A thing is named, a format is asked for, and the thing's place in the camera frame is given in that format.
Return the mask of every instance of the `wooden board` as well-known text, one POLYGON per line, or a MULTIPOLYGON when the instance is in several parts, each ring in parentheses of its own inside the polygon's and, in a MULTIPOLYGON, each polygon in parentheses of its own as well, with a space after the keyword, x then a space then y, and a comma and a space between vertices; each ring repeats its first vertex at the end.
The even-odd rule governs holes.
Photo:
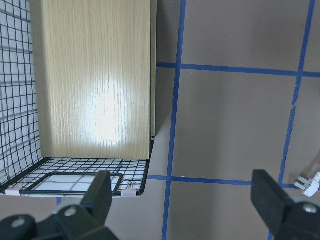
POLYGON ((150 0, 32 0, 44 157, 148 159, 150 0))

